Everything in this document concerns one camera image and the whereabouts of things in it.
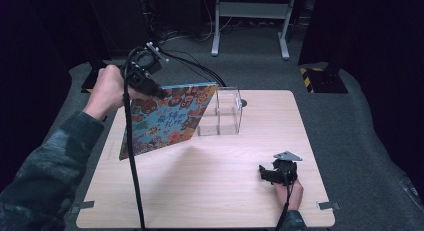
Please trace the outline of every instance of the book cover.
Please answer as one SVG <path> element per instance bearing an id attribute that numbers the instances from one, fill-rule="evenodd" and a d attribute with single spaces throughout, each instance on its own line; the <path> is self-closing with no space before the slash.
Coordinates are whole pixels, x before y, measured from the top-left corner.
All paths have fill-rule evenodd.
<path id="1" fill-rule="evenodd" d="M 191 139 L 218 85 L 196 83 L 164 86 L 165 99 L 133 100 L 131 123 L 134 155 Z M 125 131 L 119 159 L 128 158 Z"/>

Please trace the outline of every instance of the cable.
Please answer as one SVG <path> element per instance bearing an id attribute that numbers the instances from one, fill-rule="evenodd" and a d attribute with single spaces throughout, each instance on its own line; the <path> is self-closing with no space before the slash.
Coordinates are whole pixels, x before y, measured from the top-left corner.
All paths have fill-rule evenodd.
<path id="1" fill-rule="evenodd" d="M 137 200 L 137 208 L 138 208 L 138 215 L 140 218 L 140 225 L 141 230 L 146 230 L 146 226 L 144 223 L 144 213 L 143 213 L 143 205 L 141 203 L 141 192 L 140 192 L 140 185 L 138 182 L 138 175 L 137 175 L 137 166 L 135 165 L 135 158 L 134 158 L 134 151 L 133 151 L 133 143 L 132 143 L 132 123 L 131 123 L 131 105 L 130 105 L 130 96 L 128 93 L 128 64 L 131 57 L 139 51 L 140 48 L 133 49 L 130 54 L 128 55 L 128 58 L 124 64 L 124 94 L 123 94 L 123 101 L 125 106 L 125 118 L 126 118 L 126 131 L 127 131 L 127 148 L 128 148 L 128 158 L 130 160 L 130 167 L 131 167 L 131 173 L 133 177 L 134 182 L 134 189 L 135 189 L 135 196 Z"/>
<path id="2" fill-rule="evenodd" d="M 286 203 L 284 204 L 283 212 L 281 212 L 280 218 L 278 219 L 278 223 L 277 223 L 277 226 L 275 227 L 274 231 L 280 231 L 281 225 L 283 224 L 284 220 L 286 219 L 287 212 L 288 212 L 288 209 L 289 209 L 289 204 L 290 204 L 289 200 L 290 200 L 290 196 L 291 196 L 291 193 L 293 191 L 293 186 L 294 186 L 294 185 L 292 185 L 292 189 L 290 190 L 290 188 L 289 188 L 290 185 L 289 185 L 289 182 L 287 180 L 287 176 L 286 176 L 285 173 L 283 173 L 283 175 L 284 175 L 284 181 L 285 181 L 285 184 L 286 184 L 286 187 L 287 187 L 287 199 L 286 199 Z"/>
<path id="3" fill-rule="evenodd" d="M 165 56 L 168 56 L 168 57 L 170 57 L 170 58 L 173 58 L 173 59 L 175 59 L 175 60 L 178 60 L 178 61 L 180 61 L 180 62 L 184 62 L 184 63 L 186 63 L 186 64 L 189 64 L 189 65 L 193 65 L 193 66 L 195 66 L 195 67 L 197 67 L 197 68 L 199 68 L 199 69 L 201 69 L 202 71 L 204 71 L 205 73 L 207 73 L 210 77 L 212 77 L 217 83 L 219 83 L 219 85 L 221 86 L 221 87 L 227 87 L 227 85 L 225 84 L 225 82 L 224 82 L 224 80 L 222 80 L 221 79 L 221 77 L 219 77 L 219 75 L 218 74 L 216 74 L 215 72 L 213 72 L 212 70 L 210 70 L 210 69 L 208 69 L 208 68 L 206 68 L 206 67 L 204 67 L 204 66 L 202 66 L 202 65 L 200 65 L 199 63 L 194 63 L 194 62 L 192 62 L 192 61 L 190 61 L 190 60 L 187 60 L 187 59 L 184 59 L 184 58 L 181 58 L 181 57 L 178 57 L 178 56 L 175 56 L 175 55 L 172 55 L 172 54 L 169 54 L 169 53 L 167 53 L 167 52 L 165 52 L 163 49 L 161 49 L 159 52 L 161 52 L 162 54 L 164 54 Z"/>

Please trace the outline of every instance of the transparent container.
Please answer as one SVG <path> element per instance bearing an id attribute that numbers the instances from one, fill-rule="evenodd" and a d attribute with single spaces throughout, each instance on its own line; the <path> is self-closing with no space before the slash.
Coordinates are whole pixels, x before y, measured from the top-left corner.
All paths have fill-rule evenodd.
<path id="1" fill-rule="evenodd" d="M 199 136 L 238 134 L 242 110 L 239 89 L 219 87 L 200 120 L 197 134 Z"/>

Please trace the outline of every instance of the wooden tabletop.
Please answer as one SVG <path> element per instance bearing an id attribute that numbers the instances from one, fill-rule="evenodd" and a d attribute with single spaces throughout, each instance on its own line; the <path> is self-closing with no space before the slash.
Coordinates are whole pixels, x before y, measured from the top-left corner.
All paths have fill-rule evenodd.
<path id="1" fill-rule="evenodd" d="M 274 154 L 290 151 L 304 186 L 300 207 L 308 227 L 330 227 L 332 210 L 303 122 L 290 91 L 241 90 L 247 101 L 240 133 L 196 136 L 135 157 L 147 228 L 270 228 L 282 211 L 259 165 L 272 169 Z M 84 201 L 80 228 L 139 228 L 128 159 L 119 161 L 125 129 L 118 110 Z"/>

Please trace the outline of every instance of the person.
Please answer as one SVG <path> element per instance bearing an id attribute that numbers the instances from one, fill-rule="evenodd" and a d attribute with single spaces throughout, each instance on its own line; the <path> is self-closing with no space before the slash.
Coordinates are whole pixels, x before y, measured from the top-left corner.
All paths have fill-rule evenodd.
<path id="1" fill-rule="evenodd" d="M 108 65 L 99 70 L 85 108 L 75 111 L 44 144 L 32 151 L 12 183 L 1 192 L 0 230 L 65 228 L 64 215 L 71 208 L 87 160 L 104 130 L 101 121 L 124 105 L 123 90 L 124 82 L 118 67 Z M 128 92 L 130 99 L 151 98 L 132 88 Z M 276 189 L 278 197 L 284 199 L 287 190 Z M 298 197 L 295 195 L 297 190 L 294 186 L 291 197 Z M 295 213 L 298 206 L 296 202 L 291 203 L 293 211 L 289 213 Z M 286 221 L 291 222 L 291 217 L 288 215 Z M 294 230 L 290 223 L 286 224 L 287 230 Z"/>
<path id="2" fill-rule="evenodd" d="M 275 192 L 277 193 L 277 200 L 281 205 L 284 205 L 287 201 L 287 187 L 282 184 L 274 183 Z M 282 231 L 304 231 L 307 230 L 306 224 L 303 221 L 301 214 L 299 213 L 299 207 L 303 198 L 303 186 L 299 179 L 296 179 L 291 189 L 291 195 L 289 199 L 289 206 L 284 219 L 284 223 L 280 230 Z"/>

